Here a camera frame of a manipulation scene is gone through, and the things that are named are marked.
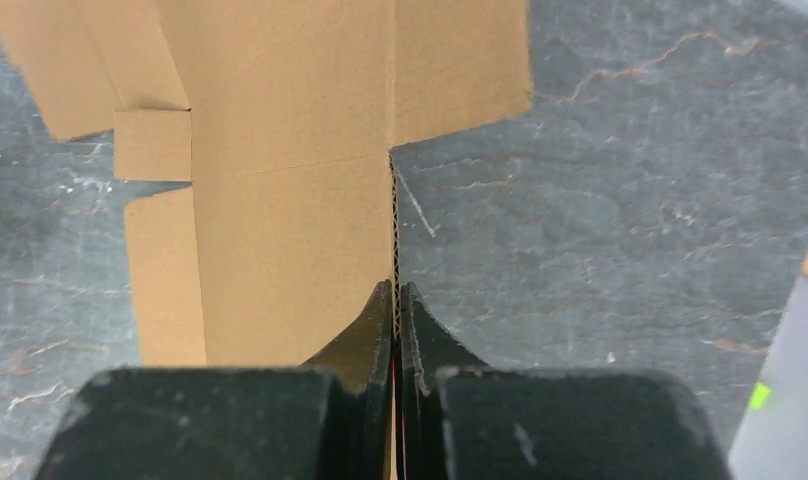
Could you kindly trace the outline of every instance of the white scratch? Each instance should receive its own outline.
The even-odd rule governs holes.
[[[25,395],[23,397],[13,398],[12,401],[9,402],[9,407],[7,407],[7,412],[11,412],[12,409],[15,408],[15,406],[18,405],[19,403],[26,402],[27,400],[34,400],[34,399],[37,399],[37,398],[47,397],[48,395],[51,395],[52,393],[54,393],[57,390],[57,388],[59,388],[61,386],[62,386],[62,383],[57,383],[56,385],[54,385],[53,387],[51,387],[51,388],[49,388],[47,390],[42,390],[42,391],[34,392],[34,393],[28,393],[27,395]]]
[[[422,211],[422,206],[419,205],[419,201],[416,200],[416,197],[413,196],[413,192],[410,191],[410,186],[407,185],[407,180],[404,180],[401,173],[397,171],[395,172],[395,176],[398,177],[398,181],[401,182],[401,186],[404,187],[404,191],[407,192],[407,196],[410,198],[410,203],[413,204],[413,208],[416,209],[416,213],[418,213],[419,218],[422,219],[422,224],[425,226],[425,229],[427,229],[431,238],[436,238],[436,229],[431,227],[430,222],[428,222],[428,219],[425,217],[425,213]]]
[[[31,352],[30,354],[28,354],[27,358],[35,357],[36,355],[39,355],[40,353],[45,353],[48,350],[53,350],[54,348],[57,348],[60,345],[65,345],[66,343],[68,343],[68,340],[60,340],[59,342],[54,342],[54,343],[52,343],[50,345],[46,345],[46,346],[40,348],[39,350],[36,350],[35,352]]]
[[[49,313],[53,312],[54,310],[58,309],[59,307],[61,307],[63,303],[65,303],[65,302],[67,302],[67,301],[74,300],[75,298],[79,297],[80,295],[83,295],[84,293],[86,293],[86,291],[85,291],[85,290],[81,290],[81,291],[79,291],[79,292],[75,293],[74,295],[72,295],[72,296],[68,297],[68,300],[66,300],[66,301],[62,301],[62,302],[59,302],[59,303],[57,303],[56,305],[54,305],[53,307],[51,307],[51,308],[49,308],[49,309],[45,310],[44,312],[40,313],[40,314],[39,314],[39,317],[44,317],[45,315],[47,315],[47,314],[49,314]],[[65,340],[64,340],[64,341],[62,341],[62,342],[58,342],[58,344],[57,344],[57,345],[62,345],[62,344],[63,344],[63,343],[65,343],[65,342],[66,342]]]
[[[518,423],[513,424],[513,436],[516,437],[516,440],[519,442],[522,455],[525,456],[525,460],[528,461],[528,465],[535,467],[537,464],[537,459],[534,456],[534,441],[531,439],[531,436],[528,435],[528,432],[525,431],[525,429],[522,428],[522,426]]]
[[[107,191],[107,189],[110,188],[110,184],[112,183],[101,180],[99,178],[92,178],[92,177],[75,177],[73,181],[76,185],[80,185],[83,188],[95,187],[95,189],[98,190],[98,192]]]

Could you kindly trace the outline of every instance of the gray object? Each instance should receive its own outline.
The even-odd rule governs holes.
[[[808,278],[799,278],[758,378],[771,389],[749,409],[731,449],[738,480],[808,480]]]

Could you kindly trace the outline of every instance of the cardboard flap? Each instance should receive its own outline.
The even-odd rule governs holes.
[[[195,180],[385,154],[391,3],[264,3],[271,4],[265,23],[271,28],[250,31],[246,39],[259,45],[256,63],[232,78],[228,88],[193,105]],[[215,4],[222,5],[184,6]],[[237,2],[232,8],[240,5],[247,12],[239,16],[261,10],[258,1]],[[293,19],[292,10],[307,17]],[[324,16],[320,11],[329,12]],[[270,30],[276,35],[267,43]],[[193,29],[197,36],[200,31],[207,30]]]
[[[528,110],[527,0],[394,0],[395,144]]]
[[[324,32],[337,28],[343,18],[369,6],[380,7],[389,0],[151,1],[162,17],[164,35],[192,106],[197,107],[254,65],[265,63],[277,73],[279,61],[321,46],[319,40],[327,40]],[[317,31],[316,42],[305,42],[307,33],[313,30]]]
[[[192,189],[134,200],[124,217],[143,363],[205,366]]]
[[[303,363],[391,278],[386,153],[194,188],[211,365]]]
[[[116,112],[115,176],[128,180],[191,181],[192,120],[189,112]]]
[[[0,0],[0,38],[51,136],[112,128],[119,97],[72,0]]]
[[[189,108],[152,0],[74,2],[112,77],[121,108]]]

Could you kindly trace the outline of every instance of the cardboard edge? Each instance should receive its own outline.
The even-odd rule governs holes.
[[[163,27],[159,25],[159,13],[152,0],[128,2],[123,9],[119,9],[119,19],[110,24],[104,21],[107,5],[94,0],[70,1],[116,91],[117,108],[190,108],[174,58],[168,49]],[[135,12],[135,18],[130,18],[132,12]],[[124,32],[126,36],[119,38],[119,32]],[[111,48],[118,45],[128,48],[122,58],[119,58],[118,52],[113,54]],[[136,75],[125,71],[131,66],[136,68]],[[141,84],[131,84],[132,78],[146,80]],[[165,82],[170,82],[171,87],[165,88]]]
[[[412,98],[402,99],[399,96],[400,92],[398,92],[396,88],[397,76],[399,75],[399,72],[395,65],[397,65],[399,55],[396,44],[396,32],[398,31],[398,28],[394,28],[392,38],[392,61],[394,65],[393,77],[395,78],[393,79],[392,84],[393,94],[391,100],[395,105],[395,119],[392,121],[393,131],[391,133],[393,146],[402,146],[410,143],[421,142],[471,128],[477,128],[480,126],[508,120],[521,113],[529,111],[533,107],[535,90],[534,69],[531,57],[532,40],[530,34],[530,1],[531,0],[513,0],[513,3],[519,9],[516,11],[517,15],[514,15],[517,23],[512,26],[508,26],[508,28],[505,29],[506,31],[503,32],[506,33],[507,36],[512,37],[513,48],[511,48],[509,52],[504,52],[505,55],[512,56],[512,66],[511,68],[502,70],[501,72],[503,75],[501,76],[495,76],[495,72],[492,72],[492,76],[495,77],[493,78],[493,81],[500,81],[502,84],[506,83],[505,87],[507,87],[507,90],[498,94],[486,96],[481,95],[476,101],[443,105],[443,109],[441,111],[433,111],[431,116],[432,122],[428,123],[412,124],[409,122],[402,122],[404,114],[409,113],[410,110],[421,108],[421,105],[417,106],[416,109],[401,109],[401,104],[411,100]],[[446,33],[452,34],[454,32],[451,30]],[[465,65],[470,61],[471,59],[466,58],[465,56],[460,57],[461,65]]]
[[[62,7],[48,14],[45,5],[28,9],[36,3],[21,3],[0,0],[0,49],[26,84],[48,135],[66,142],[112,130],[112,109],[119,101],[118,91],[77,9],[69,4],[67,12]],[[40,22],[46,30],[47,25],[54,25],[67,35],[80,33],[87,41],[73,43],[82,48],[77,52],[71,51],[71,45],[65,48],[48,40],[26,46],[19,37],[25,30],[35,33],[31,25]],[[43,61],[56,68],[45,68],[37,62],[37,51]],[[49,71],[57,78],[49,79]]]
[[[401,306],[398,302],[399,289],[401,288],[401,281],[399,276],[399,260],[398,260],[398,171],[395,169],[395,164],[392,161],[392,156],[389,157],[389,171],[392,175],[392,334],[398,337],[398,327],[400,325],[399,319],[401,317]]]
[[[117,111],[114,123],[116,178],[192,181],[190,111]]]
[[[192,187],[134,200],[124,221],[143,364],[205,366]]]

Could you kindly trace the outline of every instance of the corrugated cardboard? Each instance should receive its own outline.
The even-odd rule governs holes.
[[[116,126],[148,365],[292,365],[393,276],[389,149],[530,105],[525,0],[0,0],[51,133]]]

